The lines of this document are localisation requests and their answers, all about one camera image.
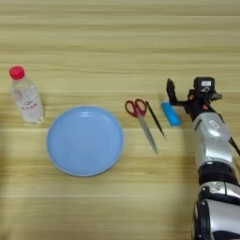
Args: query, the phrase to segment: plate rim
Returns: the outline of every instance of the plate rim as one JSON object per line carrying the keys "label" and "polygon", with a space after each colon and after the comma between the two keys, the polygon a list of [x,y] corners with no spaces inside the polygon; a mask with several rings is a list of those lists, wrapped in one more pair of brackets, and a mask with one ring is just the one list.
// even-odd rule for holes
{"label": "plate rim", "polygon": [[[49,150],[49,138],[50,138],[50,132],[51,132],[51,129],[53,128],[53,125],[65,114],[67,114],[68,112],[71,112],[71,111],[74,111],[74,110],[77,110],[77,109],[82,109],[82,108],[92,108],[92,109],[97,109],[97,110],[101,110],[107,114],[109,114],[116,122],[119,130],[120,130],[120,138],[121,138],[121,143],[120,143],[120,150],[119,150],[119,153],[117,154],[116,158],[114,159],[114,161],[112,162],[112,164],[106,168],[105,170],[103,171],[99,171],[99,172],[96,172],[96,173],[91,173],[91,174],[75,174],[75,173],[72,173],[72,172],[69,172],[69,171],[66,171],[64,170],[63,168],[61,168],[54,159],[52,159],[51,157],[51,154],[50,154],[50,150]],[[94,106],[94,105],[82,105],[82,106],[76,106],[76,107],[73,107],[73,108],[70,108],[62,113],[60,113],[59,115],[57,115],[55,117],[55,119],[52,121],[48,131],[47,131],[47,134],[46,134],[46,140],[45,140],[45,148],[46,148],[46,152],[48,154],[48,157],[49,157],[49,160],[51,161],[52,165],[54,167],[56,167],[58,170],[62,171],[63,173],[66,173],[66,174],[69,174],[71,176],[80,176],[80,177],[88,177],[88,176],[95,176],[95,175],[99,175],[101,173],[104,173],[106,172],[107,170],[109,170],[111,167],[113,167],[115,165],[115,163],[118,161],[118,159],[121,157],[122,153],[123,153],[123,149],[124,149],[124,142],[125,142],[125,139],[124,139],[124,130],[123,130],[123,127],[120,123],[120,121],[118,120],[118,118],[113,114],[111,113],[110,111],[108,110],[105,110],[103,108],[99,108],[97,106]]]}

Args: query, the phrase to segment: blue plate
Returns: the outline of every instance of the blue plate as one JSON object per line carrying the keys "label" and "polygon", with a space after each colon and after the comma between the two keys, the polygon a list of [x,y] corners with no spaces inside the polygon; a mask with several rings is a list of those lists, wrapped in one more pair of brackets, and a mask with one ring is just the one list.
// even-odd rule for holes
{"label": "blue plate", "polygon": [[119,159],[123,139],[123,129],[110,112],[78,107],[53,122],[47,136],[47,151],[59,170],[91,176],[108,170]]}

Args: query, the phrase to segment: wooden table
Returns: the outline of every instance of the wooden table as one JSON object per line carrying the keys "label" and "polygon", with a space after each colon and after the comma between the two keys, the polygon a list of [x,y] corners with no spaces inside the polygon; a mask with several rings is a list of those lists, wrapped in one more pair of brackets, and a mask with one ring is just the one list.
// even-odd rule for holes
{"label": "wooden table", "polygon": [[[170,128],[159,102],[167,78],[185,99],[196,76],[212,76],[214,103],[240,143],[240,4],[192,0],[2,0],[0,2],[0,239],[189,239],[198,194],[194,132]],[[46,119],[26,127],[9,96],[8,69],[37,83]],[[149,100],[167,141],[146,120],[148,144],[129,98]],[[117,164],[90,178],[54,168],[45,152],[53,119],[78,105],[113,112],[125,130]]]}

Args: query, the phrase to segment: bottle label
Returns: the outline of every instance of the bottle label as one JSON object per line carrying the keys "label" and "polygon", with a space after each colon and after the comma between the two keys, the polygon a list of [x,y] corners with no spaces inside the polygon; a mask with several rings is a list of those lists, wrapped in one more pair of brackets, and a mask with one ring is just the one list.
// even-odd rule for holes
{"label": "bottle label", "polygon": [[21,91],[14,91],[15,102],[22,114],[22,118],[27,123],[35,123],[44,115],[43,107],[39,95],[24,99]]}

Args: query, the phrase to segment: silver robot arm segment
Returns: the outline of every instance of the silver robot arm segment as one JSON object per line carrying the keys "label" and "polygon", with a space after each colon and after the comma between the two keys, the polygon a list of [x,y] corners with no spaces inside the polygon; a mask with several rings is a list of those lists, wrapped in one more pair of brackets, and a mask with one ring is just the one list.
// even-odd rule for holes
{"label": "silver robot arm segment", "polygon": [[240,187],[230,144],[239,155],[240,149],[210,106],[222,98],[215,90],[215,79],[197,77],[193,87],[187,100],[179,101],[173,81],[167,82],[170,103],[185,108],[195,130],[200,192],[194,206],[192,240],[240,240]]}

